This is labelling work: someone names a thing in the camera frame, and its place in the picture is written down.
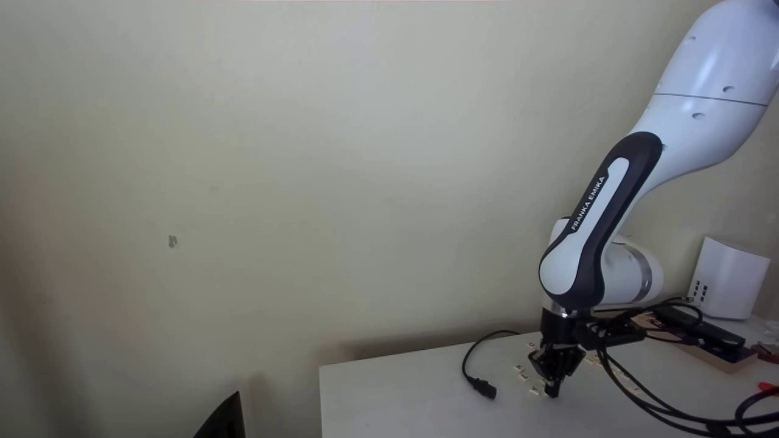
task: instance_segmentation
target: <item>white table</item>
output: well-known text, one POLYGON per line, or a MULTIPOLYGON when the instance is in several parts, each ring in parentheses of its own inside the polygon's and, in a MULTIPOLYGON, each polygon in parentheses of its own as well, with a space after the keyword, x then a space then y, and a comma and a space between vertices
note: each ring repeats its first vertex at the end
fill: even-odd
MULTIPOLYGON (((534 394, 517 366, 539 333, 479 345, 469 373, 496 384, 496 402, 483 400, 460 377, 468 345, 326 366, 318 371, 322 438, 674 438, 680 433, 632 407, 592 361, 562 383, 559 400, 534 394)), ((758 383, 779 383, 779 368, 754 362, 727 376, 699 359, 656 340, 613 349, 639 381, 680 410, 727 417, 758 383)))

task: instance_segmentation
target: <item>beige wall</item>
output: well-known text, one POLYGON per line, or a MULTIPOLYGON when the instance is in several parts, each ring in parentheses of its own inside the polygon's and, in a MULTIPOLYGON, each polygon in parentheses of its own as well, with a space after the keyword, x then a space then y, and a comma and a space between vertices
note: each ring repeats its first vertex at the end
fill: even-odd
MULTIPOLYGON (((2 3, 0 437, 191 437, 243 388, 311 438, 316 366, 535 325, 706 6, 2 3)), ((635 211, 670 289, 702 233, 779 256, 776 135, 635 211)))

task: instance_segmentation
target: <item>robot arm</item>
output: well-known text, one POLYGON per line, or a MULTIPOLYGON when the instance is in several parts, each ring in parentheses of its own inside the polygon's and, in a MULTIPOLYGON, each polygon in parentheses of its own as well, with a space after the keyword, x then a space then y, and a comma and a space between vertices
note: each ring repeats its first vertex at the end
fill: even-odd
POLYGON ((566 312, 630 308, 663 289, 658 263, 615 233, 658 186, 734 157, 779 84, 779 6, 726 0, 706 9, 670 61, 632 128, 598 165, 574 214, 552 237, 541 283, 566 312))

